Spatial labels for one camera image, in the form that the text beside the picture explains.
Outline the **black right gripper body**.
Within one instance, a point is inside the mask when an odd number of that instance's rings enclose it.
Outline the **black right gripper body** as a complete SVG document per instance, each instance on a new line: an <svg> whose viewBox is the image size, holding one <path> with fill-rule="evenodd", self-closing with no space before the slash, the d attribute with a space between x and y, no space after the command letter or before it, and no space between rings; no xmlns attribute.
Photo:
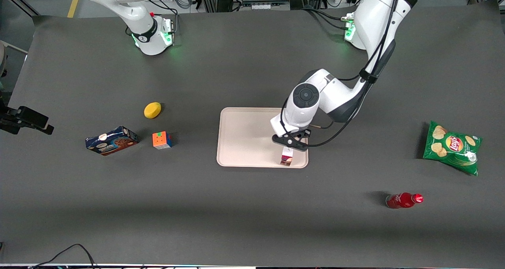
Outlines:
<svg viewBox="0 0 505 269"><path fill-rule="evenodd" d="M18 119L9 114L8 111L2 110L0 113L0 129L7 133L17 135L20 130Z"/></svg>

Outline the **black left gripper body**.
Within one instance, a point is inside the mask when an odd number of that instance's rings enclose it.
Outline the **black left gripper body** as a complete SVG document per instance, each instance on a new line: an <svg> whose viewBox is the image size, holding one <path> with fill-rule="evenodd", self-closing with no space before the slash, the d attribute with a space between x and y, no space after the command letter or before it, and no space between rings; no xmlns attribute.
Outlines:
<svg viewBox="0 0 505 269"><path fill-rule="evenodd" d="M310 138L311 130L304 129L298 132L291 132L290 134L285 134L281 137L274 134L272 136L272 141L276 144L283 145L287 148L296 149L298 151L307 151L308 144L302 142L304 138Z"/></svg>

